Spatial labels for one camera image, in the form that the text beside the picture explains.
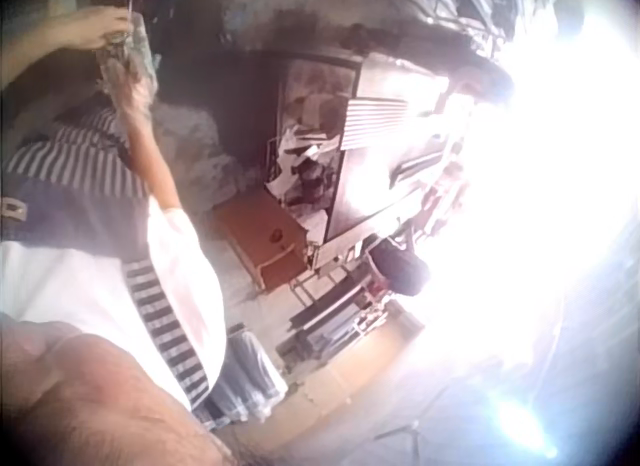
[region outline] white shirt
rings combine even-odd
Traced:
[[[151,260],[212,387],[226,345],[222,293],[191,221],[181,209],[149,211]],[[191,409],[131,299],[118,259],[72,249],[1,245],[2,311],[17,321],[63,321],[129,352],[151,379]]]

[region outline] bright light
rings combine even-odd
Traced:
[[[514,443],[553,459],[558,450],[549,444],[540,423],[533,413],[512,401],[498,403],[498,420],[504,434]]]
[[[534,53],[512,61],[512,108],[476,112],[465,211],[419,245],[432,281],[402,298],[461,364],[547,354],[536,340],[556,326],[564,291],[603,258],[639,190],[637,58],[589,17],[574,44]]]

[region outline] white cloth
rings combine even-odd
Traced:
[[[191,221],[152,200],[149,249],[162,288],[209,379],[217,379],[226,345],[222,293]],[[1,245],[2,311],[18,321],[64,321],[129,352],[151,379],[191,409],[131,299],[118,259],[71,249]]]

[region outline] person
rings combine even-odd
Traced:
[[[2,87],[130,31],[120,8],[49,19],[3,48]],[[220,287],[155,141],[150,80],[112,66],[119,114],[97,93],[3,158],[3,430],[34,464],[224,464],[190,414],[224,358]]]

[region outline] forearm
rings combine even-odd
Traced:
[[[151,124],[127,128],[135,172],[146,181],[163,210],[182,208],[173,176],[153,135]]]
[[[59,48],[55,35],[46,25],[15,38],[2,50],[2,89],[33,63]]]

